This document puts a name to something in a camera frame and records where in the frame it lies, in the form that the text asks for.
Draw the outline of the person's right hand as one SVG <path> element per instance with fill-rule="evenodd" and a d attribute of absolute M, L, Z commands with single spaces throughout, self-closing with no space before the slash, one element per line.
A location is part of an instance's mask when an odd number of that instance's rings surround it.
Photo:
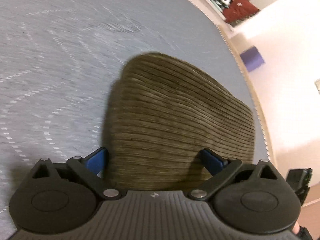
<path fill-rule="evenodd" d="M 295 222 L 295 225 L 294 225 L 294 227 L 293 227 L 293 229 L 292 229 L 292 232 L 293 232 L 296 236 L 300 237 L 300 235 L 301 235 L 300 231 L 301 231 L 301 227 L 300 227 L 299 223 L 298 223 L 298 222 Z"/>

